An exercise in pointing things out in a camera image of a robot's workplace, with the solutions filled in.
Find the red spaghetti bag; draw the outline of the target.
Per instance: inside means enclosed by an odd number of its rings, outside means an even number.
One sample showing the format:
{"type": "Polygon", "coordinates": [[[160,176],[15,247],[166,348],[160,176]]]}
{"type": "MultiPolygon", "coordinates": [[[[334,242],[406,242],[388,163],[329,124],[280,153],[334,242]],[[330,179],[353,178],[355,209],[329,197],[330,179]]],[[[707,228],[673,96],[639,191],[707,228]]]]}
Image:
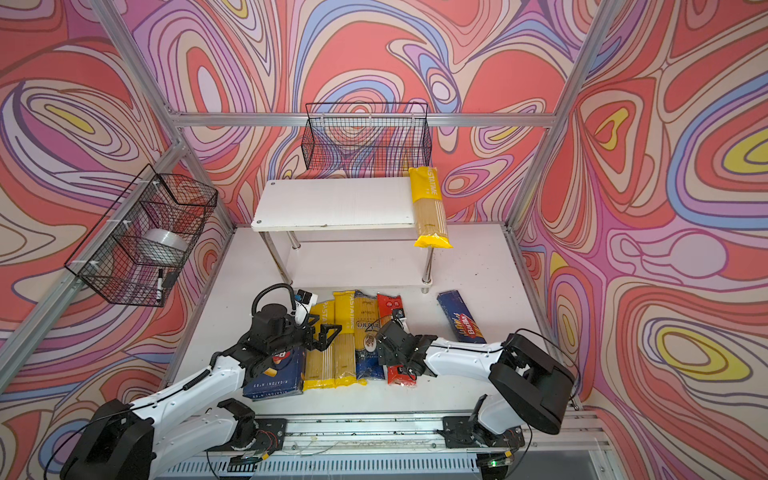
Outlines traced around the red spaghetti bag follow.
{"type": "MultiPolygon", "coordinates": [[[[380,328],[388,323],[392,318],[392,311],[394,309],[403,309],[404,305],[400,296],[389,296],[379,293],[377,295],[377,304],[380,315],[380,328]]],[[[405,326],[404,319],[399,320],[405,326]]],[[[380,364],[384,367],[386,373],[386,380],[389,385],[396,385],[402,387],[415,387],[417,379],[415,376],[410,375],[403,365],[389,365],[383,363],[383,355],[379,354],[380,364]]]]}

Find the yellow pastatime bag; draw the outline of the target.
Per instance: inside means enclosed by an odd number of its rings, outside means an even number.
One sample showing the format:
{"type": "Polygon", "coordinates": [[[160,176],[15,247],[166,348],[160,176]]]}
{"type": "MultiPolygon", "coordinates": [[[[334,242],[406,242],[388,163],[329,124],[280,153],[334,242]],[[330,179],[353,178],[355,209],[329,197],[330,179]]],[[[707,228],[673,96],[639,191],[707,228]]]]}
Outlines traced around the yellow pastatime bag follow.
{"type": "Polygon", "coordinates": [[[334,321],[342,326],[342,333],[332,343],[336,387],[367,384],[365,380],[358,381],[355,373],[353,297],[356,291],[358,290],[334,293],[334,321]]]}
{"type": "MultiPolygon", "coordinates": [[[[334,323],[334,308],[334,301],[327,300],[315,305],[310,310],[311,314],[319,317],[319,321],[314,325],[316,336],[320,334],[323,325],[334,323]]],[[[317,350],[308,351],[306,354],[303,390],[328,389],[334,386],[333,348],[329,346],[323,352],[317,350]]]]}
{"type": "Polygon", "coordinates": [[[414,246],[452,249],[437,170],[429,166],[410,168],[409,179],[415,224],[418,231],[414,246]]]}

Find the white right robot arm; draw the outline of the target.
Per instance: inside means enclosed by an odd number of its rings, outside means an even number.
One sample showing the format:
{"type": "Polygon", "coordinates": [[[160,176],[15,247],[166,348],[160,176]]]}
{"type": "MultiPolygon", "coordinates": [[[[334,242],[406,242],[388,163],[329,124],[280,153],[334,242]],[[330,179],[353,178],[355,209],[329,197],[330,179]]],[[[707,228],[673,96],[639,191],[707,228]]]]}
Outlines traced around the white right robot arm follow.
{"type": "Polygon", "coordinates": [[[500,436],[524,424],[545,434],[560,433],[571,401],[574,375],[525,336],[474,344],[435,335],[414,335],[392,321],[376,335],[380,362],[402,366],[411,376],[463,377],[490,384],[479,399],[475,424],[500,436]]]}

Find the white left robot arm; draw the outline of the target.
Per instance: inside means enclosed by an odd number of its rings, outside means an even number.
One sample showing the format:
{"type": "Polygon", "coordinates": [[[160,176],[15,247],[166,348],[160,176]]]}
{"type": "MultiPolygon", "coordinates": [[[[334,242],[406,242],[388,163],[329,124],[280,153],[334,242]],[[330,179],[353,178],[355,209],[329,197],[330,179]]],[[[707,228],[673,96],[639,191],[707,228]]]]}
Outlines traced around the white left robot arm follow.
{"type": "Polygon", "coordinates": [[[234,395],[262,375],[278,355],[295,348],[326,350],[342,332],[307,313],[268,304],[250,329],[213,354],[199,372],[147,397],[99,407],[77,432],[62,479],[155,479],[212,447],[248,450],[257,436],[255,415],[234,395]]]}

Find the white two-tier shelf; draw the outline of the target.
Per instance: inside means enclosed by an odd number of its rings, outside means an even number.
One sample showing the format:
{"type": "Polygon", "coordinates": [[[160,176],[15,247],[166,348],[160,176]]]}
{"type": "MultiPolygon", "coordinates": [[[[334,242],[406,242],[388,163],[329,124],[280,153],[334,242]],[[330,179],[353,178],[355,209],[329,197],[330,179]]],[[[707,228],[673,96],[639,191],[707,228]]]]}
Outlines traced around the white two-tier shelf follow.
{"type": "Polygon", "coordinates": [[[307,290],[433,287],[407,177],[271,180],[251,228],[281,279],[307,290]]]}

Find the blue Ankara spaghetti bag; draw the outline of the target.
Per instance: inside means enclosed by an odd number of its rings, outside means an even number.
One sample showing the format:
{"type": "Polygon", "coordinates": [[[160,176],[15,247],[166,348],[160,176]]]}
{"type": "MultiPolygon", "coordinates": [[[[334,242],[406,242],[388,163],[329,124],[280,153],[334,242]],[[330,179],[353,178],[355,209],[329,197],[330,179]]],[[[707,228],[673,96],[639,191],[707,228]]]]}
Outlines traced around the blue Ankara spaghetti bag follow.
{"type": "Polygon", "coordinates": [[[384,380],[385,373],[377,352],[376,336],[381,327],[377,299],[356,291],[353,307],[356,378],[358,381],[384,380]]]}

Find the blue Barilla rigatoni box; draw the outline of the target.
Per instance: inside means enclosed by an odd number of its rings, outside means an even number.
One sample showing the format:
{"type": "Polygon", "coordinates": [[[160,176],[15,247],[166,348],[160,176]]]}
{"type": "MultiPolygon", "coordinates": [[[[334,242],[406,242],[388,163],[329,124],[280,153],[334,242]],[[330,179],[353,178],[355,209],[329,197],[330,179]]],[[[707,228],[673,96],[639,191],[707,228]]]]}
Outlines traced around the blue Barilla rigatoni box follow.
{"type": "Polygon", "coordinates": [[[295,347],[272,358],[272,365],[243,388],[253,401],[301,394],[306,366],[304,347],[295,347]]]}

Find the blue Barilla spaghetti box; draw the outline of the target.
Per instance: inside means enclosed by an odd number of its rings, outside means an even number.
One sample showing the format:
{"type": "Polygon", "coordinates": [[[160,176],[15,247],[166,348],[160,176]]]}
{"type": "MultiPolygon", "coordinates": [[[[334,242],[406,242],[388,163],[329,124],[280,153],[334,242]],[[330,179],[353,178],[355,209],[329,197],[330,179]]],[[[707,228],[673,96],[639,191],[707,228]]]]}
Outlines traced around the blue Barilla spaghetti box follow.
{"type": "Polygon", "coordinates": [[[459,342],[486,344],[484,335],[457,290],[438,293],[437,301],[459,342]]]}

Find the silver tape roll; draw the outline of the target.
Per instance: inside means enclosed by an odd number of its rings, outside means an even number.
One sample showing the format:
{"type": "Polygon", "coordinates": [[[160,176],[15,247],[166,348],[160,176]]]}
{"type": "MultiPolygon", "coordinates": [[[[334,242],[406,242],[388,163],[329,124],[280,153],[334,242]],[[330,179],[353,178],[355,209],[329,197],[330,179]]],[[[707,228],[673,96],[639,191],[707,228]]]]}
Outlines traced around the silver tape roll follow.
{"type": "Polygon", "coordinates": [[[150,229],[143,235],[143,238],[173,250],[186,251],[188,248],[188,243],[184,238],[165,229],[150,229]]]}

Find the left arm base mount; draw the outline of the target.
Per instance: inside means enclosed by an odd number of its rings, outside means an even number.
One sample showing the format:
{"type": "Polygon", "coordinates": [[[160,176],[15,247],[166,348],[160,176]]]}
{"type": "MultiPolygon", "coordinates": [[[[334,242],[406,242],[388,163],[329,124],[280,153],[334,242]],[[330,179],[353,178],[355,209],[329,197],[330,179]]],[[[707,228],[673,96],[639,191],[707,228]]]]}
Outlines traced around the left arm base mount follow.
{"type": "Polygon", "coordinates": [[[285,418],[256,418],[239,422],[227,447],[231,451],[272,454],[283,448],[287,425],[285,418]]]}

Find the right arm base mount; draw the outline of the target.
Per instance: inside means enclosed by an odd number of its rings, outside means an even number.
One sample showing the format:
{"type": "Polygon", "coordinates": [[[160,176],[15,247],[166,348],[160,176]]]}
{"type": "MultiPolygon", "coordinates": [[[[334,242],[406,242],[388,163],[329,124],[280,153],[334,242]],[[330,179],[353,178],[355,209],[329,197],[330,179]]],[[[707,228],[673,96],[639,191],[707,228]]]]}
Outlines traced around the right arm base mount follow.
{"type": "Polygon", "coordinates": [[[515,452],[525,445],[520,427],[495,434],[471,416],[445,416],[442,428],[436,433],[444,439],[447,448],[505,448],[515,452]]]}

